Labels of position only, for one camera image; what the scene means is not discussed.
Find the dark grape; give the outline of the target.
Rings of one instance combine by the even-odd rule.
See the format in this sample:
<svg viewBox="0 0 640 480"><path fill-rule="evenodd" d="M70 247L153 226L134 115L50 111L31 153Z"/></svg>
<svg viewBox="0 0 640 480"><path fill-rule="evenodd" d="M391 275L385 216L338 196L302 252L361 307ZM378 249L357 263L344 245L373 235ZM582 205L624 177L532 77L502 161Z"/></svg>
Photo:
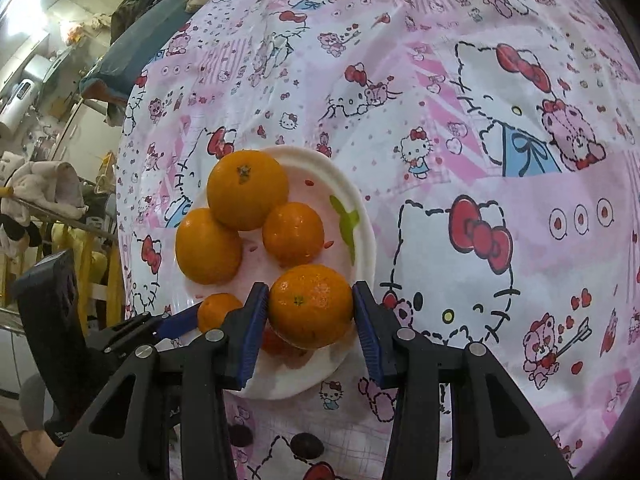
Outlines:
<svg viewBox="0 0 640 480"><path fill-rule="evenodd" d="M292 453L303 460L316 460L324 453L324 445L320 439L309 432L301 432L290 441Z"/></svg>
<svg viewBox="0 0 640 480"><path fill-rule="evenodd" d="M234 424L228 426L230 444L235 448L248 448L254 442L253 431L246 425Z"/></svg>

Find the large red tomato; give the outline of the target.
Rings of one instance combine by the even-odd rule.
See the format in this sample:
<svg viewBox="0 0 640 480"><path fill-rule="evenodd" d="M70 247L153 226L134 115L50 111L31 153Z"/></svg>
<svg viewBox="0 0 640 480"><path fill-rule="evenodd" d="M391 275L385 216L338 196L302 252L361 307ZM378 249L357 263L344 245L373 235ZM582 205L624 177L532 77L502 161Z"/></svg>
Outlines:
<svg viewBox="0 0 640 480"><path fill-rule="evenodd" d="M294 347L284 341L269 325L266 326L262 334L262 350L270 354L270 356L277 356L278 358L297 359L307 354L306 350Z"/></svg>

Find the hidden tangerine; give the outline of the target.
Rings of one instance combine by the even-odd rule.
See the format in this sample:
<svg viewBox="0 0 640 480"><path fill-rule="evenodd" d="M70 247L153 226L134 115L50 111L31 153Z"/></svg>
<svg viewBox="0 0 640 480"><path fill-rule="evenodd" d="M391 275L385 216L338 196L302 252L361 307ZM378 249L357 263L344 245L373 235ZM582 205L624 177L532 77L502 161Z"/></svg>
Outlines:
<svg viewBox="0 0 640 480"><path fill-rule="evenodd" d="M348 281L323 264L294 266L270 288L269 324L299 349L317 350L343 338L352 327L352 312Z"/></svg>

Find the large orange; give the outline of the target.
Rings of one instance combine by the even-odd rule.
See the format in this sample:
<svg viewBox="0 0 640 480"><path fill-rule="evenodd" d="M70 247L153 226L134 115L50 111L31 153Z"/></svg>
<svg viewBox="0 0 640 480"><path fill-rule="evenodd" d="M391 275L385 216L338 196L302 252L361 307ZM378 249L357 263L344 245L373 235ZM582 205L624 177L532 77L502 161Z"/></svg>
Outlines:
<svg viewBox="0 0 640 480"><path fill-rule="evenodd" d="M209 174L206 196L215 219L237 231L259 229L274 207L288 201L288 175L268 153L224 156Z"/></svg>

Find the small tangerine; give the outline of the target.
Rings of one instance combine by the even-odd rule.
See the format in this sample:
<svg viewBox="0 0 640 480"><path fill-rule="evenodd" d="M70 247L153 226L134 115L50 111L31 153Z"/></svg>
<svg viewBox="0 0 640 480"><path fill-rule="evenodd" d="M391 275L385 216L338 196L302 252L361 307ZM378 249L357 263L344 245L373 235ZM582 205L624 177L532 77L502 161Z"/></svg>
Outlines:
<svg viewBox="0 0 640 480"><path fill-rule="evenodd" d="M198 307L198 330L201 333L219 330L227 314L242 307L242 302L228 292L209 295Z"/></svg>

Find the yellow wooden rack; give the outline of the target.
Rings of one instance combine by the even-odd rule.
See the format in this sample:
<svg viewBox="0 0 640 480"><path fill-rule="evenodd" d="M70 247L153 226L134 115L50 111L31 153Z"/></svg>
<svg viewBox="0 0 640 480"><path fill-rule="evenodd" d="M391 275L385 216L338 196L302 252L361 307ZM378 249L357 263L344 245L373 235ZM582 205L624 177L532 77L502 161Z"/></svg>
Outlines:
<svg viewBox="0 0 640 480"><path fill-rule="evenodd" d="M17 312L11 292L17 278L44 257L69 249L74 257L82 330L98 330L121 321L124 286L114 237L102 235L92 226L78 229L59 221L35 220L34 227L40 240L37 246L21 242L15 255L1 253L1 310Z"/></svg>

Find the pink strawberry pattern plate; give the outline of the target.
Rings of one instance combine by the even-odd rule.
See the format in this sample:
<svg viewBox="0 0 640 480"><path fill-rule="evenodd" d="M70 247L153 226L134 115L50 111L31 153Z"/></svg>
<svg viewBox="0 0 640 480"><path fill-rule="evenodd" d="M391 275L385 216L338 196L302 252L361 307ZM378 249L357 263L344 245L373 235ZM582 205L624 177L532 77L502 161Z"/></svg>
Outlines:
<svg viewBox="0 0 640 480"><path fill-rule="evenodd" d="M212 297L244 304L267 289L267 325L301 357L272 356L262 344L254 370L232 393L280 400L329 378L355 344L350 288L372 282L375 240L356 186L326 156L272 146L221 159L201 200L174 232L165 285L172 305L197 308Z"/></svg>

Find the beige plush jacket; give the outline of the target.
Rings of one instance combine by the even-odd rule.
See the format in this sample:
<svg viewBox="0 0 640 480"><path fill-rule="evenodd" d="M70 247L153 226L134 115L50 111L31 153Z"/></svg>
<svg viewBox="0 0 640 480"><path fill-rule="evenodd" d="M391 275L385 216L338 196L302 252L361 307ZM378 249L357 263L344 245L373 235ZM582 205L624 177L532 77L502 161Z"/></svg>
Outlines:
<svg viewBox="0 0 640 480"><path fill-rule="evenodd" d="M78 174L68 162L28 162L5 151L1 155L1 186L13 190L10 198L2 198L1 212L20 226L29 225L30 212L18 200L73 220L88 210Z"/></svg>

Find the pink cartoon cat bedsheet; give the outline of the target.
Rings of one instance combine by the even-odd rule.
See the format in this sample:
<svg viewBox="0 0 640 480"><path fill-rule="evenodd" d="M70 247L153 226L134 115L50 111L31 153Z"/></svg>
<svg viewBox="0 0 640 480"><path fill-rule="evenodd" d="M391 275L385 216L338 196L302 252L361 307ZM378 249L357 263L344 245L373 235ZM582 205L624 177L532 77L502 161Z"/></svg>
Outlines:
<svg viewBox="0 0 640 480"><path fill-rule="evenodd" d="M286 145L358 188L373 290L494 352L582 474L639 380L639 69L599 0L209 0L134 82L126 315L196 299L180 220L224 155Z"/></svg>

